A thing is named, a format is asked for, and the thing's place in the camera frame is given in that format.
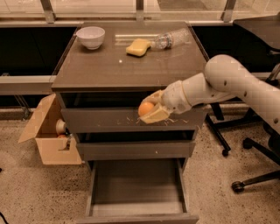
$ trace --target dresser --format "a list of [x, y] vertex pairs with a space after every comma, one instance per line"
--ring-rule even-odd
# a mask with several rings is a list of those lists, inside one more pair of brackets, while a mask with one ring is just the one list
[[162, 122], [140, 121], [137, 107], [151, 93], [204, 69], [190, 43], [149, 49], [141, 57], [125, 48], [136, 38], [185, 27], [183, 22], [96, 22], [106, 34], [90, 51], [73, 42], [52, 84], [61, 114], [91, 172], [87, 211], [77, 223], [196, 223], [188, 213], [182, 173], [193, 154], [206, 113], [197, 107]]

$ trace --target open bottom drawer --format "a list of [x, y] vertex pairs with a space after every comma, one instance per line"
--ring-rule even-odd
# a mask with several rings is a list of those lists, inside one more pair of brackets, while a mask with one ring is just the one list
[[97, 161], [86, 217], [77, 223], [193, 224], [177, 159]]

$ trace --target drawer front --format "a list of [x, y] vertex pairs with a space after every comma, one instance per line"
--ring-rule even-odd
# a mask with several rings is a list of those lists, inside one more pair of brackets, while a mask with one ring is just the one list
[[94, 162], [83, 223], [194, 224], [177, 159]]
[[144, 158], [189, 158], [194, 141], [184, 143], [78, 143], [85, 161]]
[[146, 124], [139, 120], [137, 108], [63, 108], [61, 113], [73, 133], [197, 130], [206, 116], [202, 109], [192, 109], [162, 122]]

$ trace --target black wheel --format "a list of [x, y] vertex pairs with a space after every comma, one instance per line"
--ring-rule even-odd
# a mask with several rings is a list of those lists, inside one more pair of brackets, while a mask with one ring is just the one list
[[222, 154], [224, 157], [227, 157], [227, 156], [228, 156], [228, 150], [223, 150], [221, 154]]
[[241, 193], [244, 191], [244, 184], [240, 181], [236, 181], [231, 185], [235, 193]]
[[249, 141], [248, 138], [246, 138], [245, 140], [243, 140], [243, 148], [246, 150], [249, 150], [253, 147], [253, 145], [251, 144], [251, 142]]

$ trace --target clear water bottle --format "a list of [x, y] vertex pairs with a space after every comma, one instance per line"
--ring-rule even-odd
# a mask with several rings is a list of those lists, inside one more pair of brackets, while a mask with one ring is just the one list
[[160, 34], [151, 41], [151, 48], [165, 49], [182, 45], [189, 41], [189, 32], [186, 28]]

